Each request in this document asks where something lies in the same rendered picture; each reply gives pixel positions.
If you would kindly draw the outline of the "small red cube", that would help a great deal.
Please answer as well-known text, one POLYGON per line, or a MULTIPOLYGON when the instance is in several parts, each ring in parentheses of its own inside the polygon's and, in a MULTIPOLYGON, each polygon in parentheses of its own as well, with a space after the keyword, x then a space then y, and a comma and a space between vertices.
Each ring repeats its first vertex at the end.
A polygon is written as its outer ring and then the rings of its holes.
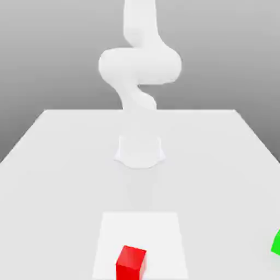
POLYGON ((115 264, 116 280, 143 280, 147 251, 124 245, 115 264))

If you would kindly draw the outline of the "small green cube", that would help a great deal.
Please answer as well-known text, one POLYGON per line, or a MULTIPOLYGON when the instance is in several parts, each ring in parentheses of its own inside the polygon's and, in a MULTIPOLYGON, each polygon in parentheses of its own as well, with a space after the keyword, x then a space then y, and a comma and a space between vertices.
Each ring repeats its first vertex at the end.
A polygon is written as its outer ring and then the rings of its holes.
POLYGON ((277 231, 277 233, 273 239, 271 252, 280 256, 280 229, 277 231))

